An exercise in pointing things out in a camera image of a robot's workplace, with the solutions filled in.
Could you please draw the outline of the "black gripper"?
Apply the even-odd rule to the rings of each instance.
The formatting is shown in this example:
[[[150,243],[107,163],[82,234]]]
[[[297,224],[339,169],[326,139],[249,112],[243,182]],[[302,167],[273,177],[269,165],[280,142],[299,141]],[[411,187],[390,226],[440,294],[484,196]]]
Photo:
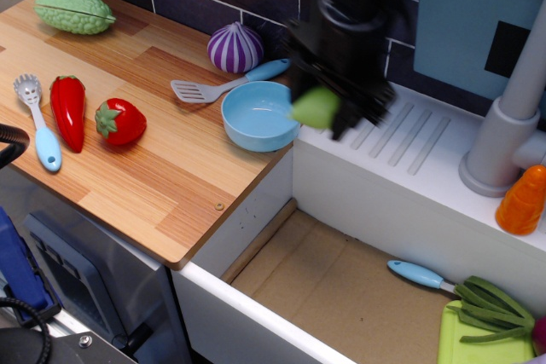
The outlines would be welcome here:
[[[323,18],[287,23],[291,102],[318,85],[333,91],[341,99],[330,127],[334,141],[361,119],[380,124],[395,101],[395,92],[380,68],[386,23],[385,18],[360,23]]]

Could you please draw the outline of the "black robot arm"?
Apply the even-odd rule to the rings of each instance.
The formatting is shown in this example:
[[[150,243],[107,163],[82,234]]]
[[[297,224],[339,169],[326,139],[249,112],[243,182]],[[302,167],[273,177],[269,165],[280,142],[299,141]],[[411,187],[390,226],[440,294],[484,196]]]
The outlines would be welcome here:
[[[311,0],[287,25],[294,119],[339,140],[362,120],[378,125],[396,98],[386,80],[386,38],[409,18],[404,0]]]

